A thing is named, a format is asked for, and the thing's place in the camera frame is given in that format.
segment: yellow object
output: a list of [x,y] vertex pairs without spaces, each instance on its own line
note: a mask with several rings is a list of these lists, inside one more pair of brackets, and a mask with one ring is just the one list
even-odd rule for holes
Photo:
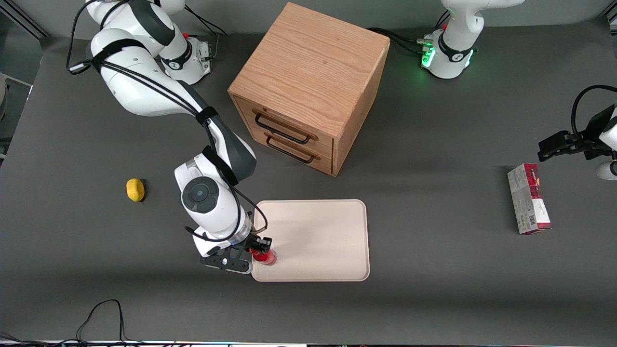
[[138,180],[137,178],[131,178],[126,181],[126,195],[129,199],[138,203],[146,194],[146,189],[144,188],[144,184]]

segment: red object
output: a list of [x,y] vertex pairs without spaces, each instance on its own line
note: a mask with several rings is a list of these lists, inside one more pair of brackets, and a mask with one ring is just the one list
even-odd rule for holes
[[260,253],[254,249],[249,249],[249,252],[253,255],[253,259],[262,262],[264,265],[274,265],[276,263],[276,253],[273,250],[269,250],[267,253]]

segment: drawer handle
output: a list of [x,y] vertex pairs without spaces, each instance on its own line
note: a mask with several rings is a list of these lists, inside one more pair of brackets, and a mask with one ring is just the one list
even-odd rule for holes
[[293,153],[289,153],[287,151],[285,151],[283,148],[280,147],[276,147],[275,145],[270,143],[270,140],[272,139],[271,136],[268,136],[268,138],[266,139],[266,143],[268,144],[268,147],[275,149],[283,154],[287,154],[288,156],[294,158],[295,160],[299,161],[299,162],[303,162],[304,164],[310,164],[311,162],[313,162],[313,159],[315,158],[315,156],[311,155],[309,159],[302,159],[299,156],[293,154]]
[[299,143],[299,144],[307,144],[309,142],[309,140],[310,140],[310,135],[307,135],[306,139],[300,140],[300,139],[295,138],[293,136],[289,136],[289,135],[281,132],[280,130],[274,129],[271,126],[260,122],[259,118],[261,118],[261,117],[262,117],[261,113],[258,113],[257,116],[255,116],[255,123],[257,123],[257,125],[259,125],[260,127],[264,128],[264,129],[267,129],[267,130],[269,130],[269,131],[271,131],[271,132],[273,132],[273,133],[275,133],[277,135],[281,135],[282,137],[286,138],[287,140],[290,140],[290,141],[293,141],[293,142]]

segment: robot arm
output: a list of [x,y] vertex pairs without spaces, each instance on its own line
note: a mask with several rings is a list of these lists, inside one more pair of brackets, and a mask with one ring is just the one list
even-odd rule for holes
[[266,253],[271,242],[256,236],[233,188],[253,174],[253,150],[187,83],[160,71],[152,52],[135,35],[106,28],[94,36],[91,50],[92,65],[126,110],[143,116],[191,114],[207,130],[210,146],[175,170],[182,205],[199,225],[186,229],[202,264],[249,273],[252,265],[241,259],[242,252]]
[[144,45],[150,56],[160,56],[165,72],[174,80],[192,85],[210,73],[209,45],[185,38],[169,18],[184,9],[184,0],[96,1],[87,9],[101,25],[101,31],[126,31]]
[[438,28],[425,35],[419,43],[429,44],[422,67],[439,78],[455,78],[469,66],[472,47],[484,28],[481,10],[504,9],[520,5],[525,0],[442,0],[450,12],[445,30]]

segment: red and white box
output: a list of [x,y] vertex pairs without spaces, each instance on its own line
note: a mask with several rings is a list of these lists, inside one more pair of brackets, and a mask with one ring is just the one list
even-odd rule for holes
[[552,228],[540,194],[538,164],[525,163],[508,173],[518,233],[531,235]]

